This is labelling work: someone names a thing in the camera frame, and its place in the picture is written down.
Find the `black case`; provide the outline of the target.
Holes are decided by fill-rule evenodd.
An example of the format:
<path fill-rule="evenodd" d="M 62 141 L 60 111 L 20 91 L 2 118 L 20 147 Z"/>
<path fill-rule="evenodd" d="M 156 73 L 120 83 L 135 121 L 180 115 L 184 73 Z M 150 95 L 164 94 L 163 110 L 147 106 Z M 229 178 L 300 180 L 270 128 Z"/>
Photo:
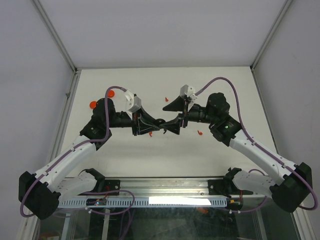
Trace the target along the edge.
<path fill-rule="evenodd" d="M 154 121 L 154 124 L 158 127 L 161 128 L 161 125 L 164 124 L 166 121 L 162 118 L 158 118 Z"/>

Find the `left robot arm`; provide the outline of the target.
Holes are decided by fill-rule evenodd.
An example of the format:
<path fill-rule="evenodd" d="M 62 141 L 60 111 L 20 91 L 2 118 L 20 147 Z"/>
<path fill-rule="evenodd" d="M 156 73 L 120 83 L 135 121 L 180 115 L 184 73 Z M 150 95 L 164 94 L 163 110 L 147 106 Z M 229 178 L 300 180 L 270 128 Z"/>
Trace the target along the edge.
<path fill-rule="evenodd" d="M 105 188 L 105 176 L 93 168 L 66 180 L 66 176 L 85 158 L 97 152 L 112 136 L 112 128 L 130 128 L 133 135 L 159 131 L 164 119 L 154 118 L 141 106 L 137 96 L 129 98 L 128 111 L 117 112 L 110 98 L 101 98 L 92 111 L 89 122 L 70 146 L 54 160 L 34 173 L 25 171 L 18 180 L 20 214 L 24 208 L 30 217 L 40 220 L 50 217 L 60 203 L 82 193 L 100 194 Z"/>

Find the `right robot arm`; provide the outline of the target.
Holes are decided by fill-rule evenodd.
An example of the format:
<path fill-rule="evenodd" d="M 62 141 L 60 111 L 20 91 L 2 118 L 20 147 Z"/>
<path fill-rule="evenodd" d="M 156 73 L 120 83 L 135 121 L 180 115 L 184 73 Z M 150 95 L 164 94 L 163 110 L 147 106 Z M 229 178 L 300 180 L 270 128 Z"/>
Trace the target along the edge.
<path fill-rule="evenodd" d="M 243 190 L 264 195 L 282 210 L 294 212 L 311 192 L 311 168 L 269 152 L 245 132 L 240 122 L 230 116 L 229 110 L 230 105 L 221 92 L 209 95 L 206 106 L 191 104 L 191 98 L 179 96 L 163 107 L 163 111 L 178 113 L 176 119 L 164 127 L 179 131 L 188 122 L 208 124 L 217 141 L 243 154 L 266 173 L 249 173 L 236 167 L 229 169 L 223 177 L 223 189 L 230 194 Z"/>

